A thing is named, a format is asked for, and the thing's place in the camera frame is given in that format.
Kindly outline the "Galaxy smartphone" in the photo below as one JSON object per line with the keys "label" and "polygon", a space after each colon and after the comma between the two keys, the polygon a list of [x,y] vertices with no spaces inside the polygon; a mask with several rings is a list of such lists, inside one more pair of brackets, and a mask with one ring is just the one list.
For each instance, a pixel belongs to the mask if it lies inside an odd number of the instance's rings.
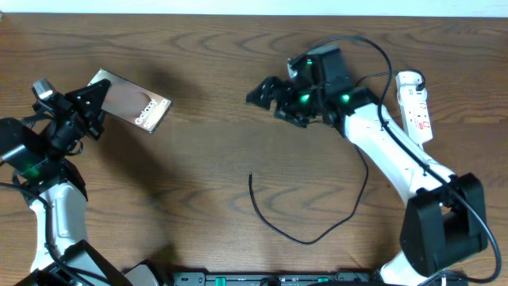
{"label": "Galaxy smartphone", "polygon": [[102,109],[148,133],[156,131],[173,105],[170,99],[104,69],[95,74],[88,86],[104,79],[110,82],[110,88]]}

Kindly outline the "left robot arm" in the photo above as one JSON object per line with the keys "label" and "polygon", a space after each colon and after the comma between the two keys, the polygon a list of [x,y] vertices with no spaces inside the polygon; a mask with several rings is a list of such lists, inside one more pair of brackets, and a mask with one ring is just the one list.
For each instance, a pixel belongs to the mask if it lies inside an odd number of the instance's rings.
{"label": "left robot arm", "polygon": [[1,120],[1,162],[13,167],[7,186],[37,217],[37,250],[22,285],[128,285],[128,278],[87,238],[87,190],[70,157],[83,137],[103,132],[108,79],[61,94],[46,79],[33,84],[35,114]]}

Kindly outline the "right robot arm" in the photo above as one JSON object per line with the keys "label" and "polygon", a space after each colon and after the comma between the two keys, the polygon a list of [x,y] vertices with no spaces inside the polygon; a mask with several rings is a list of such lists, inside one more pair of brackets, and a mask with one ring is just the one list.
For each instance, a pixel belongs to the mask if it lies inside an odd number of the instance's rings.
{"label": "right robot arm", "polygon": [[378,279],[393,285],[468,283],[449,269],[491,244],[483,185],[425,152],[432,131],[424,78],[415,71],[390,74],[404,121],[399,126],[378,96],[352,83],[336,45],[312,48],[289,60],[287,70],[287,79],[266,78],[247,102],[300,128],[315,122],[334,128],[371,158],[405,204],[401,250]]}

